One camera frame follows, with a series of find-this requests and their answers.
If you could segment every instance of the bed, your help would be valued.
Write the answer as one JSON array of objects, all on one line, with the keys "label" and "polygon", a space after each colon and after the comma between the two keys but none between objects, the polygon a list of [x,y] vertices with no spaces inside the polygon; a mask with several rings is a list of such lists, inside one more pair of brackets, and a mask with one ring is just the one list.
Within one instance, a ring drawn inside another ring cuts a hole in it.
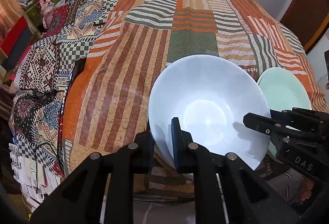
[{"label": "bed", "polygon": [[[156,78],[188,55],[220,56],[256,81],[282,67],[302,82],[314,110],[328,110],[299,40],[257,0],[62,0],[56,7],[56,26],[17,71],[11,126],[17,155],[58,177],[144,131]],[[90,17],[95,10],[102,13]],[[193,189],[157,149],[152,172],[135,175],[136,193],[192,198]]]}]

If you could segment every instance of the plate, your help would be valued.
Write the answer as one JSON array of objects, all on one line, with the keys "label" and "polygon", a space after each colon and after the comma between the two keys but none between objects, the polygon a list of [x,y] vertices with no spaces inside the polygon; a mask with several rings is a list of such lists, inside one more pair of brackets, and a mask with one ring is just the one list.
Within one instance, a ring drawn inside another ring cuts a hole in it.
[{"label": "plate", "polygon": [[237,65],[211,55],[191,55],[169,65],[152,88],[148,118],[163,158],[173,164],[171,120],[193,141],[221,155],[234,152],[252,169],[269,147],[269,136],[248,129],[245,114],[270,117],[256,82]]},{"label": "plate", "polygon": [[[310,99],[302,83],[290,71],[269,68],[259,77],[257,84],[265,95],[269,108],[275,111],[291,110],[293,107],[311,109]],[[276,149],[269,143],[269,156],[275,158]]]}]

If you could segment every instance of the striped fabric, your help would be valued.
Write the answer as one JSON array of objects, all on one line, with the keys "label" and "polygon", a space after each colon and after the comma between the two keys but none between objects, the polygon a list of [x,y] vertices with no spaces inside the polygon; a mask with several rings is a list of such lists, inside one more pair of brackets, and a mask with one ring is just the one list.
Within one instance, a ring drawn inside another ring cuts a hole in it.
[{"label": "striped fabric", "polygon": [[[65,174],[94,151],[108,154],[132,142],[146,127],[156,78],[193,54],[225,58],[254,80],[270,67],[285,68],[302,82],[313,109],[327,111],[298,39],[256,0],[120,0],[67,95]],[[152,172],[136,175],[134,182],[136,192],[193,197],[193,182],[157,149]]]}]

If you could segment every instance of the patchwork tablecloth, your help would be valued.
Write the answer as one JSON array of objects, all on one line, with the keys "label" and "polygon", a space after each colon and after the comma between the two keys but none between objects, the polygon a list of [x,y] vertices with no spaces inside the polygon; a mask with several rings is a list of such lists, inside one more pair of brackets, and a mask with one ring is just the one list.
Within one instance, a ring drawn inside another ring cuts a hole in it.
[{"label": "patchwork tablecloth", "polygon": [[[313,109],[327,111],[299,40],[256,0],[120,0],[67,95],[65,175],[92,152],[108,154],[131,143],[145,129],[156,78],[193,54],[225,58],[254,80],[270,67],[287,69],[304,85]],[[136,192],[193,197],[189,179],[157,153],[154,162],[149,175],[136,175]]]},{"label": "patchwork tablecloth", "polygon": [[19,155],[63,174],[61,126],[66,93],[83,70],[104,18],[119,0],[62,0],[48,32],[27,53],[16,73],[11,126]]}]

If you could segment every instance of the mint green plate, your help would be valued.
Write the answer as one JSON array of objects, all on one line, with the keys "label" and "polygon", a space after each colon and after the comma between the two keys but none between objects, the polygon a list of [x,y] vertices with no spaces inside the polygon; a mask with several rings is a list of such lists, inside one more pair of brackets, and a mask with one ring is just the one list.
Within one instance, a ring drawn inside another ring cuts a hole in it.
[{"label": "mint green plate", "polygon": [[[310,99],[302,83],[290,71],[283,68],[269,68],[257,81],[270,109],[291,110],[293,107],[311,109]],[[275,161],[276,149],[269,143],[268,154]]]}]

